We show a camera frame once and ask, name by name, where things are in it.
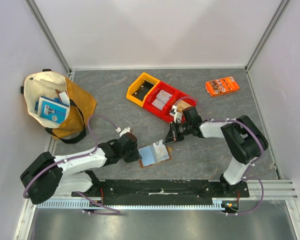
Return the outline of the brown leather card holder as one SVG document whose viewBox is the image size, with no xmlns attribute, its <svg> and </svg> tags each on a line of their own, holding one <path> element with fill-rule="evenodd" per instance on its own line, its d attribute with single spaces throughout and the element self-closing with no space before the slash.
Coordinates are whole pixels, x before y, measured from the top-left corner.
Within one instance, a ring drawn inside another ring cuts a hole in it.
<svg viewBox="0 0 300 240">
<path fill-rule="evenodd" d="M 140 155 L 139 165 L 141 168 L 150 167 L 172 159 L 171 153 L 162 139 L 139 148 L 138 153 Z"/>
</svg>

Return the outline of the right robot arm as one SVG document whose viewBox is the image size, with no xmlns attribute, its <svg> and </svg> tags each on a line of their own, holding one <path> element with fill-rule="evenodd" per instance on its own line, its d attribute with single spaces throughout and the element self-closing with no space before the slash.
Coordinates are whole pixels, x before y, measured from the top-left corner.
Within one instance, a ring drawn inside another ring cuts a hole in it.
<svg viewBox="0 0 300 240">
<path fill-rule="evenodd" d="M 266 137 L 247 115 L 234 119 L 202 120 L 194 106 L 185 108 L 182 113 L 185 121 L 182 122 L 179 115 L 175 114 L 163 142 L 181 142 L 187 135 L 201 139 L 224 139 L 232 159 L 219 178 L 219 191 L 225 197 L 232 196 L 243 182 L 248 169 L 268 149 Z"/>
</svg>

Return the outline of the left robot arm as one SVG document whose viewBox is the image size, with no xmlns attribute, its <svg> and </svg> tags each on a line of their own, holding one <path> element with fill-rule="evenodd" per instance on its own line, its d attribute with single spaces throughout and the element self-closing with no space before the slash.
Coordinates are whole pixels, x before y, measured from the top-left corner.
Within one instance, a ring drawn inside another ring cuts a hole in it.
<svg viewBox="0 0 300 240">
<path fill-rule="evenodd" d="M 100 192 L 100 184 L 92 169 L 114 165 L 120 160 L 131 163 L 139 159 L 138 140 L 130 132 L 79 153 L 53 156 L 46 151 L 21 174 L 23 196 L 35 205 L 54 195 L 72 192 L 93 197 Z"/>
</svg>

